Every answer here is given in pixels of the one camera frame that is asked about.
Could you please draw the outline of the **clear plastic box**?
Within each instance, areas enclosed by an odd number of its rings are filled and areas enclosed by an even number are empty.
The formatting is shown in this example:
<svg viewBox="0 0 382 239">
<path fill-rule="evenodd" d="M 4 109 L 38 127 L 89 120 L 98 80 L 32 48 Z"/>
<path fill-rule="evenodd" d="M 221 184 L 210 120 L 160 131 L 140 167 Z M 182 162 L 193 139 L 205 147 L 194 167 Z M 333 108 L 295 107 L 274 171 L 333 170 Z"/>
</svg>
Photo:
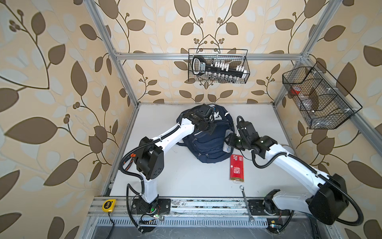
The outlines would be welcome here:
<svg viewBox="0 0 382 239">
<path fill-rule="evenodd" d="M 223 151 L 226 153 L 231 153 L 232 152 L 232 139 L 235 136 L 235 133 L 228 129 L 225 132 L 225 138 L 224 138 L 224 143 L 223 143 Z"/>
</svg>

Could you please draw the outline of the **navy blue school backpack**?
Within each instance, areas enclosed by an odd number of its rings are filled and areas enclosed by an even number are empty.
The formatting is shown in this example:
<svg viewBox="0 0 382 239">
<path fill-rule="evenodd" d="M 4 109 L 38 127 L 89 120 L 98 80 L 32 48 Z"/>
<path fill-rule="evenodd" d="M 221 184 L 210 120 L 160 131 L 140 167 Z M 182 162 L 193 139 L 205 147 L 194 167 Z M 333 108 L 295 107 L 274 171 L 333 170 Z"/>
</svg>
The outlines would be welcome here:
<svg viewBox="0 0 382 239">
<path fill-rule="evenodd" d="M 225 107 L 211 104 L 214 123 L 212 134 L 196 130 L 185 136 L 177 145 L 188 150 L 202 163 L 218 163 L 231 157 L 233 149 L 226 145 L 225 138 L 235 132 L 234 122 Z"/>
</svg>

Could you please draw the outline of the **red book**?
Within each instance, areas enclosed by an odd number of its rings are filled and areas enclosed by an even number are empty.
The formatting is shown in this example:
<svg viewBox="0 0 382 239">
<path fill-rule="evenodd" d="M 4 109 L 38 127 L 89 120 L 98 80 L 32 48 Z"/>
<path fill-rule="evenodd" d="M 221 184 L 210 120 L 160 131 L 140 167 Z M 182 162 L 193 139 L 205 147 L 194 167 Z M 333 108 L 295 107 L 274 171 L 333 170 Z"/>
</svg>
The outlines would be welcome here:
<svg viewBox="0 0 382 239">
<path fill-rule="evenodd" d="M 244 181 L 244 157 L 232 154 L 230 157 L 230 180 Z"/>
</svg>

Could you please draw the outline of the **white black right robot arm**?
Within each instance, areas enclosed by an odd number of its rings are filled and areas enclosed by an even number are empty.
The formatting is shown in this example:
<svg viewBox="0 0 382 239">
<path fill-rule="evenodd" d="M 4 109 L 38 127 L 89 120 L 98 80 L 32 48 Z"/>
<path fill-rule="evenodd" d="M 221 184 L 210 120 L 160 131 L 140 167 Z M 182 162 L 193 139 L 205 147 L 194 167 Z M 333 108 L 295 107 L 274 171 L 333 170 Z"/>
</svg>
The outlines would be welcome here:
<svg viewBox="0 0 382 239">
<path fill-rule="evenodd" d="M 257 169 L 276 165 L 300 182 L 307 194 L 290 193 L 274 189 L 264 197 L 264 211 L 275 215 L 280 210 L 302 212 L 323 224 L 334 222 L 347 226 L 360 226 L 364 214 L 357 202 L 348 194 L 344 178 L 315 169 L 288 152 L 273 138 L 259 136 L 251 122 L 237 117 L 238 133 L 231 133 L 225 142 L 237 149 L 251 152 L 251 161 Z"/>
</svg>

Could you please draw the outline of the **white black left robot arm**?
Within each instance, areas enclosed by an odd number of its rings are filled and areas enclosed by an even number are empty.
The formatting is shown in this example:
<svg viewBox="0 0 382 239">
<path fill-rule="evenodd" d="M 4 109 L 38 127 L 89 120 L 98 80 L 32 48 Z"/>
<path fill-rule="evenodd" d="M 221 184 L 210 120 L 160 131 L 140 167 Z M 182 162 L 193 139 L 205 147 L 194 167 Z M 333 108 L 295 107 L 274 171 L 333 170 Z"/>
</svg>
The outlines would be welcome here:
<svg viewBox="0 0 382 239">
<path fill-rule="evenodd" d="M 140 233 L 144 234 L 145 230 L 132 216 L 129 192 L 137 195 L 138 199 L 144 203 L 144 214 L 149 215 L 151 209 L 157 212 L 159 194 L 156 178 L 164 169 L 164 157 L 167 151 L 184 137 L 195 132 L 196 129 L 211 134 L 215 128 L 212 107 L 206 104 L 196 106 L 181 114 L 179 122 L 169 130 L 154 138 L 144 137 L 138 147 L 130 150 L 122 157 L 118 170 L 125 175 L 138 178 L 141 183 L 141 191 L 139 192 L 129 183 L 126 186 L 127 213 Z"/>
</svg>

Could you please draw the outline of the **yellow tape roll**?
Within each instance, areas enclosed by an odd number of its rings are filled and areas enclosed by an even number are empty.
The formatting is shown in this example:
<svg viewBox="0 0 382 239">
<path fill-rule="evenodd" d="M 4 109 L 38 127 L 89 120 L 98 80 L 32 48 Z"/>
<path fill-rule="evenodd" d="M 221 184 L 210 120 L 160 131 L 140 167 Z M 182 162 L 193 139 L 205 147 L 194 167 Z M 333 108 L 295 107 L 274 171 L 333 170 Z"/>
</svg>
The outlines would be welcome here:
<svg viewBox="0 0 382 239">
<path fill-rule="evenodd" d="M 283 145 L 283 148 L 287 150 L 290 154 L 295 155 L 294 149 L 289 145 Z"/>
</svg>

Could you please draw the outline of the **orange black pliers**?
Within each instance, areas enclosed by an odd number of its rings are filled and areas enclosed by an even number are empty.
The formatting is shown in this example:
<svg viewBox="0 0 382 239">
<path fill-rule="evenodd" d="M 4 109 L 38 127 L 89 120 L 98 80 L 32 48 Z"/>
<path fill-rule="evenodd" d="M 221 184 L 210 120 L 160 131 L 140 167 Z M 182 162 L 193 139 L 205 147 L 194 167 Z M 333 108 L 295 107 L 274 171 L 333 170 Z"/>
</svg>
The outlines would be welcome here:
<svg viewBox="0 0 382 239">
<path fill-rule="evenodd" d="M 130 169 L 130 167 L 132 166 L 132 164 L 134 163 L 134 160 L 136 158 L 136 154 L 135 153 L 132 153 L 129 158 L 124 162 L 123 164 L 123 170 L 124 171 L 128 171 Z"/>
</svg>

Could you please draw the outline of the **red cap clear bottle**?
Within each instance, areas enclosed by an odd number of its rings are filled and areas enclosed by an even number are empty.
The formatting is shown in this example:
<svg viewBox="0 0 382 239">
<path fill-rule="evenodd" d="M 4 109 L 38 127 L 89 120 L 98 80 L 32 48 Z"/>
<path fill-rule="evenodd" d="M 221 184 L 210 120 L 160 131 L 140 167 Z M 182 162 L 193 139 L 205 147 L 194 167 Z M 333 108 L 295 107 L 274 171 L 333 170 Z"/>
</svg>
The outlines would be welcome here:
<svg viewBox="0 0 382 239">
<path fill-rule="evenodd" d="M 310 103 L 310 99 L 303 94 L 302 89 L 299 86 L 292 86 L 290 89 L 290 95 L 295 100 L 298 106 Z"/>
</svg>

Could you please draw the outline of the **silver combination wrench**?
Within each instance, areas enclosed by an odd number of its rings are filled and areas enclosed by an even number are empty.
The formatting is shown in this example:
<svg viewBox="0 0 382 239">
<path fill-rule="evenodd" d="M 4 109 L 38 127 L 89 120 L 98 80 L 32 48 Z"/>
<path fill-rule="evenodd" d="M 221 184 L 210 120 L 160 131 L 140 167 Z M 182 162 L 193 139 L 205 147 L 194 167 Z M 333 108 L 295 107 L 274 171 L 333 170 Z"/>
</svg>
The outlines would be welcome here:
<svg viewBox="0 0 382 239">
<path fill-rule="evenodd" d="M 243 199 L 244 199 L 245 207 L 246 207 L 247 214 L 248 214 L 248 217 L 249 217 L 249 223 L 253 225 L 253 224 L 255 224 L 255 219 L 254 219 L 254 217 L 251 214 L 249 203 L 248 203 L 245 191 L 244 191 L 244 186 L 240 185 L 239 188 L 240 188 L 240 191 L 241 191 Z"/>
</svg>

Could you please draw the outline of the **yellow tape measure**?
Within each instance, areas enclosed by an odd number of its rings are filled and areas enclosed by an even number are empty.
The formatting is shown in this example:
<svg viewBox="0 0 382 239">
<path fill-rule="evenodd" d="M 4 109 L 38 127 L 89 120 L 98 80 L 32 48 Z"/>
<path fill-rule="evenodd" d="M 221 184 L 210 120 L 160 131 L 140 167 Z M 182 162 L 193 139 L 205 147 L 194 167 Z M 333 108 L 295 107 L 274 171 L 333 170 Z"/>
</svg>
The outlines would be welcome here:
<svg viewBox="0 0 382 239">
<path fill-rule="evenodd" d="M 102 211 L 105 213 L 112 213 L 116 205 L 116 199 L 108 199 L 102 205 Z"/>
</svg>

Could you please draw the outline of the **socket set black rail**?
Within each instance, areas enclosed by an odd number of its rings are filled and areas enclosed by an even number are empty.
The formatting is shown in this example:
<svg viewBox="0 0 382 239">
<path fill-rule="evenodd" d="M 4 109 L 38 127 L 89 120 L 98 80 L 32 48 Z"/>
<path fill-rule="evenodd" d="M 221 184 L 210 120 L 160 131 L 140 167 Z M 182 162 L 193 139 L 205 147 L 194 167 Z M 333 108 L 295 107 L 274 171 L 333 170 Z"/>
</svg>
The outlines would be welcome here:
<svg viewBox="0 0 382 239">
<path fill-rule="evenodd" d="M 207 80 L 246 81 L 250 76 L 247 58 L 230 55 L 191 55 L 188 72 L 192 76 Z"/>
</svg>

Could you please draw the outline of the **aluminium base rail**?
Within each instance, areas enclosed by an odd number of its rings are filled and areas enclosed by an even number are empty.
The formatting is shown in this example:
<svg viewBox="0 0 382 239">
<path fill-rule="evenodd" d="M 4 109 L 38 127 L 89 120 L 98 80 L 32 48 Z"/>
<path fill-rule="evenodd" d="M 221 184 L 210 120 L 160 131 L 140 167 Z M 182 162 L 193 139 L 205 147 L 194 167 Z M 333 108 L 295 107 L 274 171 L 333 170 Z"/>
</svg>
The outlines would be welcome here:
<svg viewBox="0 0 382 239">
<path fill-rule="evenodd" d="M 106 197 L 94 198 L 85 222 L 86 230 L 99 227 L 134 227 L 127 213 L 126 198 L 116 197 L 114 211 L 110 214 L 102 211 Z M 132 216 L 142 228 L 250 228 L 265 229 L 271 226 L 281 226 L 292 217 L 293 221 L 312 220 L 304 213 L 291 214 L 281 210 L 274 215 L 268 215 L 260 198 L 248 201 L 255 224 L 249 223 L 249 217 L 243 198 L 161 198 L 157 212 L 145 216 L 139 200 L 129 198 Z"/>
</svg>

